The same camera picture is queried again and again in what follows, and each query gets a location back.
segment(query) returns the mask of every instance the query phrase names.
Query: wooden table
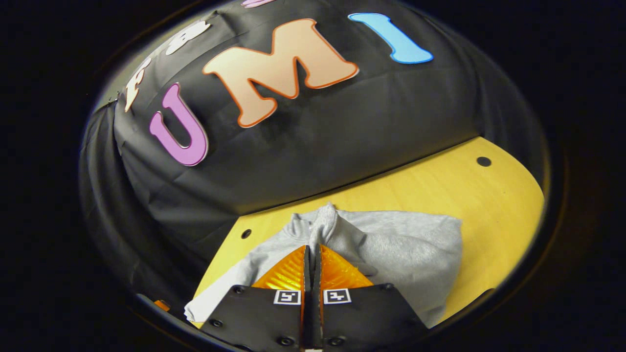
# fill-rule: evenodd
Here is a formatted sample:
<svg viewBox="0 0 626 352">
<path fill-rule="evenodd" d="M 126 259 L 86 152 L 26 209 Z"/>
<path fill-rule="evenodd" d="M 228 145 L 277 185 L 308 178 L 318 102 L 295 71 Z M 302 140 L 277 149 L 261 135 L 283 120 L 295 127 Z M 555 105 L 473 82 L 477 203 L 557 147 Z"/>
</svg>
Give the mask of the wooden table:
<svg viewBox="0 0 626 352">
<path fill-rule="evenodd" d="M 489 158 L 491 165 L 479 165 L 478 157 Z M 533 242 L 544 198 L 536 180 L 520 162 L 484 138 L 474 138 L 357 184 L 240 217 L 195 296 L 280 231 L 292 213 L 310 212 L 328 202 L 353 212 L 404 210 L 463 220 L 463 257 L 443 321 L 487 289 L 497 287 L 512 272 Z M 246 229 L 252 234 L 242 239 Z"/>
</svg>

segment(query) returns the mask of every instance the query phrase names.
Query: orange letter m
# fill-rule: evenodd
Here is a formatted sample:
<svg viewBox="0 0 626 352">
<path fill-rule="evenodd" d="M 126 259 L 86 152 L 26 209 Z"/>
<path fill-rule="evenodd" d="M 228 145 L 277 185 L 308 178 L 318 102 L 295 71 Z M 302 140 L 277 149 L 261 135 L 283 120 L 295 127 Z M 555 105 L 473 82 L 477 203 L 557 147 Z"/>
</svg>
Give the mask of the orange letter m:
<svg viewBox="0 0 626 352">
<path fill-rule="evenodd" d="M 252 82 L 289 99 L 298 96 L 296 60 L 307 72 L 304 83 L 314 89 L 347 80 L 359 72 L 358 66 L 344 60 L 315 25 L 308 18 L 281 24 L 274 29 L 271 54 L 235 47 L 204 66 L 202 73 L 215 73 L 235 100 L 241 127 L 258 124 L 278 106 L 275 99 L 260 96 Z"/>
</svg>

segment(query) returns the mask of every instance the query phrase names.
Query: gray sweatshirt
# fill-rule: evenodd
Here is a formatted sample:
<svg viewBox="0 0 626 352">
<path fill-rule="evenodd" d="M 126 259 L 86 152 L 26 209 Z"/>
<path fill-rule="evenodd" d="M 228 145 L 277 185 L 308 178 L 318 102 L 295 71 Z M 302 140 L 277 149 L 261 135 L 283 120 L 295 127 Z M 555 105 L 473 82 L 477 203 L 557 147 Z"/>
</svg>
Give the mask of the gray sweatshirt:
<svg viewBox="0 0 626 352">
<path fill-rule="evenodd" d="M 233 285 L 251 286 L 282 258 L 308 244 L 340 254 L 373 284 L 393 283 L 428 328 L 438 323 L 461 264 L 461 221 L 417 212 L 346 212 L 327 204 L 293 214 L 185 306 L 189 321 L 204 322 Z"/>
</svg>

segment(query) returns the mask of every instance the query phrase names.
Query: black background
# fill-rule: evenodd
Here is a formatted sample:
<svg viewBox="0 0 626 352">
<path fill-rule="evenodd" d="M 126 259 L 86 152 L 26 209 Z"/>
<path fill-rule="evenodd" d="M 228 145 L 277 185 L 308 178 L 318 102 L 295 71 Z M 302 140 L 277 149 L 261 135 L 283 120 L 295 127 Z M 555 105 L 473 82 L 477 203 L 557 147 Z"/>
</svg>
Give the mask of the black background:
<svg viewBox="0 0 626 352">
<path fill-rule="evenodd" d="M 7 5 L 3 117 L 12 226 L 4 231 L 10 288 L 3 330 L 20 340 L 20 349 L 184 350 L 125 308 L 123 291 L 85 233 L 76 169 L 93 73 L 138 33 L 190 3 Z M 504 68 L 549 137 L 567 151 L 570 172 L 560 235 L 535 275 L 493 314 L 433 349 L 617 350 L 625 334 L 617 287 L 624 252 L 617 187 L 624 160 L 618 143 L 623 2 L 421 1 L 418 7 Z"/>
</svg>

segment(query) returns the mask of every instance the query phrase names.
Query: blue letter i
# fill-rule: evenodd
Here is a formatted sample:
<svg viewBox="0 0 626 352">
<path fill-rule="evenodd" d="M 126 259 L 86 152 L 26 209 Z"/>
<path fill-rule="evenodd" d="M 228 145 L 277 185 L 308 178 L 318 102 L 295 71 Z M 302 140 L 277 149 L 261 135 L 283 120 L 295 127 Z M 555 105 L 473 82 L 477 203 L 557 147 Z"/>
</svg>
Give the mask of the blue letter i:
<svg viewBox="0 0 626 352">
<path fill-rule="evenodd" d="M 393 52 L 391 58 L 399 63 L 425 63 L 433 59 L 433 55 L 420 48 L 411 38 L 407 37 L 398 27 L 391 23 L 389 17 L 379 13 L 353 13 L 348 16 L 355 22 L 365 23 L 376 34 L 384 39 Z"/>
</svg>

